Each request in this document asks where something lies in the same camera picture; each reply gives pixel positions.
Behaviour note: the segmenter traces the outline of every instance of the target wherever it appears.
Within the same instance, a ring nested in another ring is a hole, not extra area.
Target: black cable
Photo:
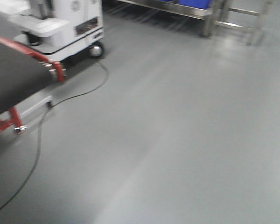
[[[38,164],[38,161],[40,159],[40,156],[41,156],[41,151],[42,151],[42,125],[43,125],[43,122],[46,118],[46,116],[48,115],[48,113],[56,106],[58,106],[59,104],[65,102],[65,101],[68,101],[70,99],[74,99],[74,98],[77,98],[77,97],[81,97],[81,96],[84,96],[84,95],[87,95],[89,93],[92,93],[96,90],[98,90],[99,88],[101,88],[103,85],[106,84],[106,82],[108,81],[109,77],[110,77],[110,72],[109,70],[100,62],[97,62],[97,64],[105,71],[106,73],[106,77],[104,78],[103,82],[98,85],[96,88],[90,90],[90,91],[87,91],[85,93],[82,93],[82,94],[78,94],[78,95],[75,95],[75,96],[72,96],[72,97],[68,97],[64,100],[61,100],[59,101],[58,103],[52,105],[43,115],[42,115],[42,118],[40,119],[40,122],[38,123],[38,135],[37,135],[37,152],[36,152],[36,156],[35,156],[35,162],[33,164],[33,167],[31,168],[28,176],[26,177],[26,179],[24,180],[24,182],[22,183],[22,185],[19,187],[19,189],[13,194],[13,196],[8,200],[6,201],[1,207],[0,207],[0,211],[5,208],[5,206],[8,205],[8,203],[10,203],[21,191],[22,189],[24,188],[24,186],[27,184],[27,182],[29,181],[30,177],[32,176],[32,174],[34,173],[36,167],[37,167],[37,164]]]

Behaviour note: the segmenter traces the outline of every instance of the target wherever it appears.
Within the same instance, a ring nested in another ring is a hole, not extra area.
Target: epoxy floor
[[[130,10],[105,10],[110,79],[47,117],[39,164],[0,224],[280,224],[280,0],[251,47],[240,32],[204,39],[201,21]],[[20,111],[105,78],[93,60],[69,76]],[[38,119],[0,135],[0,206],[33,165]]]

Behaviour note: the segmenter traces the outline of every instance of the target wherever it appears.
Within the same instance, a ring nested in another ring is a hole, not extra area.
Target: black conveyor belt
[[[37,60],[0,43],[0,114],[52,81]]]

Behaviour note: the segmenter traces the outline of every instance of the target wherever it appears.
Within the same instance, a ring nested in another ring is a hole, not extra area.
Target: red metal frame
[[[9,40],[9,39],[1,37],[1,36],[0,36],[0,43],[4,44],[12,49],[15,49],[25,55],[29,55],[30,57],[33,57],[38,61],[47,62],[47,63],[52,64],[57,71],[58,82],[64,81],[63,68],[59,62],[52,61],[52,60],[48,59],[46,56],[42,55],[41,53],[39,53],[35,50],[32,50],[28,47],[21,45],[20,43],[17,43],[15,41]],[[9,111],[10,117],[6,120],[0,119],[0,133],[12,125],[14,125],[17,128],[20,128],[21,126],[23,126],[23,123],[21,121],[21,118],[20,118],[16,108],[12,107],[8,111]]]
[[[5,129],[9,128],[11,125],[15,125],[16,127],[20,128],[23,126],[21,118],[16,110],[15,107],[10,108],[9,110],[10,118],[6,120],[0,119],[0,133]]]

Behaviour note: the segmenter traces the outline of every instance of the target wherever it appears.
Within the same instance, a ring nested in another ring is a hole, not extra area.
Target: blue bin
[[[211,0],[179,0],[179,4],[194,8],[206,9],[209,7]]]

